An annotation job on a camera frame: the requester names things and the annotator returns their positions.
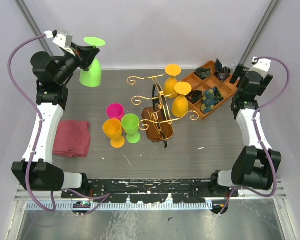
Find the green wine glass back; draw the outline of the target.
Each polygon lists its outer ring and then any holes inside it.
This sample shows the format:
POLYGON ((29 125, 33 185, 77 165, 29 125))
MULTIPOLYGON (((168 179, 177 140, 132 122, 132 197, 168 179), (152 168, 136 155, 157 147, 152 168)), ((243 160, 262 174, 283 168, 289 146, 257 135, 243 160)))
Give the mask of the green wine glass back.
MULTIPOLYGON (((87 36, 83 39, 87 44, 94 47, 103 47, 106 42, 98 37, 87 36)), ((82 85, 90 88, 99 87, 102 83, 102 67, 97 57, 94 58, 89 66, 89 71, 80 71, 79 81, 82 85)))

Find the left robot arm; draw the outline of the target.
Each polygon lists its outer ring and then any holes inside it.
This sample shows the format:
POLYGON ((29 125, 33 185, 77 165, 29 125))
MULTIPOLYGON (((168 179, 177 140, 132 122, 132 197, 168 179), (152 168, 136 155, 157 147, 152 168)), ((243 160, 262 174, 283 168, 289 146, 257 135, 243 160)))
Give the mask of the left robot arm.
POLYGON ((53 145, 57 128, 64 114, 69 90, 67 84, 77 69, 91 71, 100 49, 95 46, 71 44, 70 52, 51 56, 45 51, 35 53, 30 60, 36 76, 36 101, 32 106, 36 119, 21 161, 12 164, 11 171, 22 187, 33 191, 57 192, 72 189, 78 198, 91 192, 91 184, 84 173, 65 172, 53 165, 53 145))

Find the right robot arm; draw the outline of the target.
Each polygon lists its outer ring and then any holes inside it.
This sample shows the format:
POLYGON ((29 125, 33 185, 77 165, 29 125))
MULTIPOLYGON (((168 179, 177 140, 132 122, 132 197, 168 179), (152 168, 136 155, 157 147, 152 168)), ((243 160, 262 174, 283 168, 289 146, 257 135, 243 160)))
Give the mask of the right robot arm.
POLYGON ((231 111, 238 123, 244 147, 231 170, 217 170, 210 177, 209 191, 221 197, 232 187, 269 190, 280 166, 282 155, 274 151, 264 134, 257 96, 261 96, 273 79, 268 72, 271 60, 260 58, 251 68, 239 64, 230 80, 238 80, 231 111))

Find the pink wine glass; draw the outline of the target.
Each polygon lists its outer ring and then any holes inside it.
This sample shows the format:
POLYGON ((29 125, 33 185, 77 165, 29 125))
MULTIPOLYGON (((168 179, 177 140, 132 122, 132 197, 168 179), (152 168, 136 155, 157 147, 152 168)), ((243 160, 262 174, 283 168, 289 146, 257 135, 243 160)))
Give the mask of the pink wine glass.
POLYGON ((125 108, 120 103, 112 103, 107 107, 106 114, 109 119, 117 119, 121 121, 125 115, 125 108))

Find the gold wire glass rack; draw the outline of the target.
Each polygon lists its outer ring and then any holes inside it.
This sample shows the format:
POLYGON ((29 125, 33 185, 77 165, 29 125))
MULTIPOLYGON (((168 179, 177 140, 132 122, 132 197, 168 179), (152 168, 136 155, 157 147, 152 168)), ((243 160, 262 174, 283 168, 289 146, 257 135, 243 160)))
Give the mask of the gold wire glass rack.
POLYGON ((172 117, 172 111, 169 108, 168 98, 175 93, 165 94, 163 87, 160 85, 158 78, 164 75, 153 75, 150 77, 129 76, 126 82, 133 86, 138 80, 152 80, 152 97, 136 95, 131 98, 131 103, 139 106, 143 100, 152 101, 152 106, 145 108, 142 112, 143 117, 140 120, 138 127, 145 131, 147 137, 152 142, 164 142, 164 147, 168 147, 168 140, 174 134, 173 122, 183 119, 188 114, 192 121, 197 121, 200 115, 195 110, 185 110, 181 116, 172 117))

